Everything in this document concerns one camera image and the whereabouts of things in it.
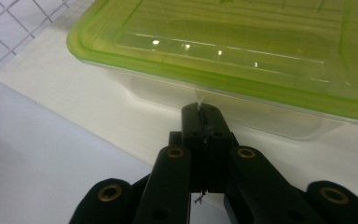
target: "plastic container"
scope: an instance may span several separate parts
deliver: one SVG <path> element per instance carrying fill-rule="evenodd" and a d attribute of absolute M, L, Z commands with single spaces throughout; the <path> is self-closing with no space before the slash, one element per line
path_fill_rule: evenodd
<path fill-rule="evenodd" d="M 97 0 L 67 44 L 131 70 L 141 97 L 228 122 L 293 138 L 358 122 L 358 1 Z"/>

